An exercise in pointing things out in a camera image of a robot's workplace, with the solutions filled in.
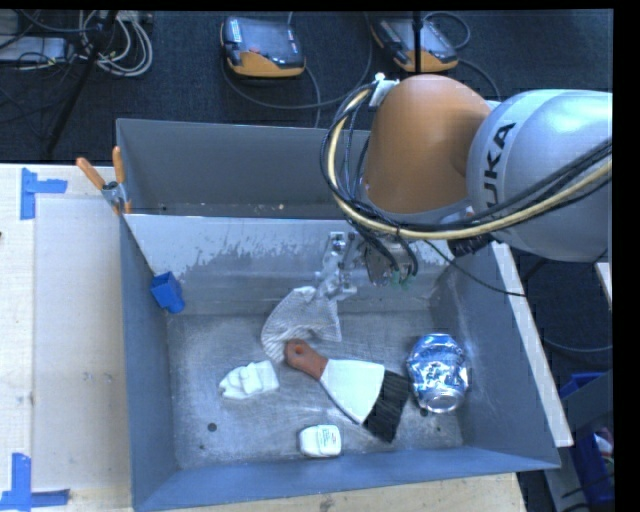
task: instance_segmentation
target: bin floor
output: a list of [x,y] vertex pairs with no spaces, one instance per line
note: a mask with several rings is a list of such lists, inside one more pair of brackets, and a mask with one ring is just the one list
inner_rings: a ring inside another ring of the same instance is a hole
[[[405,374],[404,361],[417,338],[434,331],[428,309],[339,313],[342,342],[307,340],[329,358],[363,359]],[[274,364],[280,387],[244,400],[223,398],[218,384],[228,372],[267,359],[260,343],[266,316],[168,317],[175,447],[186,468],[210,464],[302,457],[297,433],[331,423],[342,433],[343,453],[459,446],[455,414],[422,416],[411,397],[393,443],[353,423],[308,375]]]

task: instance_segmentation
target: blue block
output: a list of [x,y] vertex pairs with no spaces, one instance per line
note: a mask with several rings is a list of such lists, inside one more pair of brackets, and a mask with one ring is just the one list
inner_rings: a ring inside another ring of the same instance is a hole
[[[601,375],[602,372],[573,374],[571,380],[558,390],[558,394],[560,398],[565,398]],[[607,468],[593,435],[593,432],[587,432],[576,439],[574,446],[569,448],[569,453],[580,483],[584,486],[585,498],[590,505],[596,506],[612,503],[615,500],[615,489],[610,478],[607,478]]]
[[22,168],[22,197],[20,198],[20,219],[33,219],[36,216],[37,193],[64,194],[67,190],[65,180],[38,181],[38,174],[26,167]]
[[151,293],[161,308],[169,313],[180,313],[184,309],[182,287],[172,272],[165,272],[151,280]]
[[31,512],[32,507],[66,505],[69,489],[52,492],[31,492],[31,459],[21,453],[12,454],[11,490],[0,496],[0,510]]

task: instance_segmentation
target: wooden table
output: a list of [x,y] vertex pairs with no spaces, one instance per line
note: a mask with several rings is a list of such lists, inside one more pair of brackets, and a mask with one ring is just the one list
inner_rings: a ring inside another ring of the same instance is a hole
[[[64,194],[36,194],[30,220],[20,219],[23,167],[41,181],[67,181]],[[113,168],[99,171],[107,182],[115,178]],[[11,454],[22,453],[32,459],[34,492],[71,489],[68,504],[58,510],[132,510],[116,230],[115,214],[78,168],[0,165],[0,490],[10,487]],[[111,244],[108,250],[104,244]],[[48,268],[52,273],[45,275]],[[64,314],[56,316],[56,310]],[[55,325],[43,326],[47,317]],[[530,316],[522,322],[535,333]],[[533,338],[539,343],[537,334]],[[559,407],[542,350],[532,345],[527,352],[537,358],[532,367],[549,407]],[[562,414],[553,416],[560,418],[552,426],[556,443],[566,445],[566,421]],[[198,510],[284,509],[526,510],[515,474]]]

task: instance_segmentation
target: black floor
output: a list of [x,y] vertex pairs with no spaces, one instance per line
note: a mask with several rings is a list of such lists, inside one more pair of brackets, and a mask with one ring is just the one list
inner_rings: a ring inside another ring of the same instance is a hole
[[[13,10],[0,13],[10,17]],[[20,30],[32,25],[30,33],[62,37],[80,48],[73,32],[77,11],[39,14],[38,20],[64,31],[54,34],[22,15]],[[26,57],[19,65],[0,61],[0,161],[70,164],[85,156],[110,165],[115,120],[123,117],[327,128],[340,99],[363,79],[378,71],[407,76],[372,42],[370,18],[362,12],[295,12],[291,23],[308,71],[277,86],[249,85],[230,77],[221,59],[219,28],[230,14],[280,21],[289,16],[152,11],[141,20],[153,62],[139,76],[95,68],[83,82],[84,60],[36,70],[26,69]],[[532,89],[613,89],[612,9],[463,10],[431,20],[458,47],[459,64],[445,74],[487,99]],[[127,64],[133,67],[131,55]],[[328,104],[318,109],[319,102]],[[368,129],[371,120],[363,114],[356,128]],[[610,369],[611,311],[594,266],[514,253],[556,384],[564,385],[574,373]],[[552,512],[544,476],[531,472],[519,478],[528,511]]]

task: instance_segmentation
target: gray bin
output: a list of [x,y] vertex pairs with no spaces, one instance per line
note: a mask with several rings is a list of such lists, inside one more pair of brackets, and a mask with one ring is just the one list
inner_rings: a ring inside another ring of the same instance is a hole
[[[260,331],[269,313],[292,288],[314,283],[329,233],[350,228],[320,172],[324,135],[117,121],[133,205],[120,232],[136,511],[559,467],[510,300],[460,270],[504,289],[493,246],[454,266],[442,257],[446,244],[440,252],[421,244],[407,289],[373,287],[356,273],[358,293],[339,302],[342,342],[316,346],[403,372],[420,336],[446,332],[466,349],[471,375],[454,413],[425,417],[410,399],[387,444],[285,363],[274,365],[278,390],[220,396],[228,371],[267,359]],[[355,133],[356,154],[366,136]],[[178,314],[150,293],[163,271],[182,286]],[[318,423],[340,428],[339,457],[297,450],[297,433]]]

